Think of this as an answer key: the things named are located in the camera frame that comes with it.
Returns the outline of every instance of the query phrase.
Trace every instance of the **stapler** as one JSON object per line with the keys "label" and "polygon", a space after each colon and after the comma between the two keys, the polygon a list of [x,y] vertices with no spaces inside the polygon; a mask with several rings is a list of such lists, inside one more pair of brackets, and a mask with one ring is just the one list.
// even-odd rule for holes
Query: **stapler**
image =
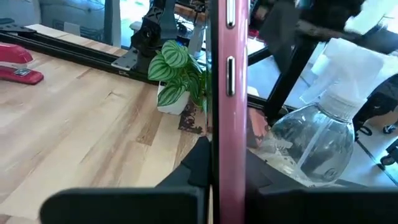
{"label": "stapler", "polygon": [[23,47],[0,43],[0,79],[29,85],[37,84],[44,76],[27,68],[31,61],[32,55]]}

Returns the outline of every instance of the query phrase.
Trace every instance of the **metal plate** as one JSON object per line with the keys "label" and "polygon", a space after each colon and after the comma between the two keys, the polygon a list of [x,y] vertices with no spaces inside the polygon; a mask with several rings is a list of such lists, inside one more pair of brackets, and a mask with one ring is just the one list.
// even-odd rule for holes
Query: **metal plate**
{"label": "metal plate", "polygon": [[138,50],[132,48],[122,57],[119,57],[114,62],[112,62],[112,66],[125,71],[130,71],[130,69],[134,67],[137,63],[137,54]]}
{"label": "metal plate", "polygon": [[4,24],[0,25],[0,32],[36,32],[36,30],[19,26],[17,24]]}

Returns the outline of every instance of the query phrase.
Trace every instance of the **smartphone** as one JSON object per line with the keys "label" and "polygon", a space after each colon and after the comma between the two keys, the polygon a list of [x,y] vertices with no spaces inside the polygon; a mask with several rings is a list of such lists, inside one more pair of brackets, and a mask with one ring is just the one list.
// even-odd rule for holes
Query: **smartphone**
{"label": "smartphone", "polygon": [[249,1],[208,1],[207,6],[213,219],[220,224],[244,223]]}

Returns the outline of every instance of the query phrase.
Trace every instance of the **wooden table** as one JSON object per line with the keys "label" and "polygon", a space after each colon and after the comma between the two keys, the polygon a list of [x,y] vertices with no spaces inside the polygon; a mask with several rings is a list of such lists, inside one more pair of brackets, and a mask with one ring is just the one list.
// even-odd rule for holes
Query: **wooden table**
{"label": "wooden table", "polygon": [[[43,34],[105,52],[125,50],[41,25]],[[197,135],[157,111],[157,87],[31,52],[36,86],[0,81],[0,223],[38,223],[50,195],[71,187],[149,187]]]}

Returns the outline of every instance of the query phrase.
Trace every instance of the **chair wheel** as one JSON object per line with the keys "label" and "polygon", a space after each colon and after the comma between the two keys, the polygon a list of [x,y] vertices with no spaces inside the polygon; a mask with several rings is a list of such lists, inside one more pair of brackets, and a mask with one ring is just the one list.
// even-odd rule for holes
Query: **chair wheel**
{"label": "chair wheel", "polygon": [[395,162],[396,162],[396,160],[395,160],[393,157],[391,157],[390,155],[388,155],[388,156],[383,156],[383,157],[380,159],[380,163],[381,163],[382,165],[384,165],[384,166],[393,165]]}
{"label": "chair wheel", "polygon": [[387,125],[383,127],[383,133],[384,134],[391,134],[393,133],[397,128],[393,125]]}

